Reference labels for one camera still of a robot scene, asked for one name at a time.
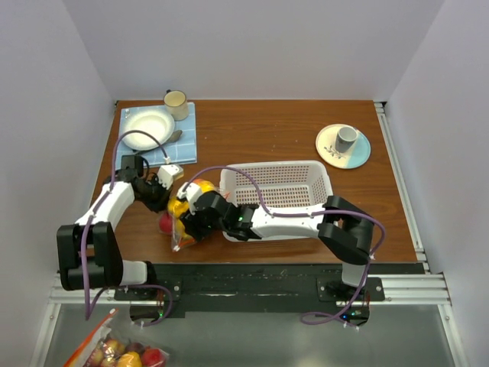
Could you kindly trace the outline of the fake yellow lemon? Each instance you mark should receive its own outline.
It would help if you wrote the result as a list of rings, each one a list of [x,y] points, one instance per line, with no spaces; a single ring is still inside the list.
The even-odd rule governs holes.
[[[189,203],[186,200],[179,200],[177,196],[172,196],[167,204],[167,212],[175,219],[179,219],[189,210]]]

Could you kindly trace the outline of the clear zip top bag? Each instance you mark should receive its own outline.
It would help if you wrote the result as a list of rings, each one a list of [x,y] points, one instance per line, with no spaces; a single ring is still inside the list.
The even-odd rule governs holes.
[[[171,236],[171,251],[178,252],[195,245],[221,228],[217,219],[203,211],[191,213],[189,203],[172,195],[159,219],[160,231]]]

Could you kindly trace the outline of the fake orange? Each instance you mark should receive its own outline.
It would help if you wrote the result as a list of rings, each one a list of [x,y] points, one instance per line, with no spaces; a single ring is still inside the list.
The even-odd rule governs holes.
[[[200,186],[203,193],[208,193],[211,191],[217,191],[215,185],[212,182],[207,181],[207,180],[201,180],[199,182],[199,186]]]

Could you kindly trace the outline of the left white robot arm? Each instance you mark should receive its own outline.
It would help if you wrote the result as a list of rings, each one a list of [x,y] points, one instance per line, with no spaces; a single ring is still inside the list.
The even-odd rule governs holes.
[[[150,300],[158,291],[148,261],[122,258],[115,229],[133,202],[143,203],[150,211],[167,209],[174,182],[183,169],[165,160],[156,173],[144,171],[145,159],[124,155],[120,168],[107,178],[102,192],[86,214],[74,224],[57,230],[60,282],[66,291],[85,288],[131,285],[142,300]]]

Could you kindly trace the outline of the fake red apple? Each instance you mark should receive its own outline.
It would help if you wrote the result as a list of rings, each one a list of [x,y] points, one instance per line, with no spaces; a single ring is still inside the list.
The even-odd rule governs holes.
[[[165,235],[173,234],[173,219],[168,213],[163,213],[158,221],[158,227],[161,233]]]

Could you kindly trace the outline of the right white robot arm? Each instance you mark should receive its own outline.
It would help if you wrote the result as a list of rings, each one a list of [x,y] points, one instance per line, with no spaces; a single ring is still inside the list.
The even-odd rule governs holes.
[[[176,218],[196,241],[214,231],[242,242],[277,236],[318,239],[342,262],[342,295],[358,300],[368,290],[374,227],[382,225],[340,196],[331,196],[323,204],[283,209],[269,209],[262,203],[235,205],[215,190],[182,191],[176,201],[185,205]]]

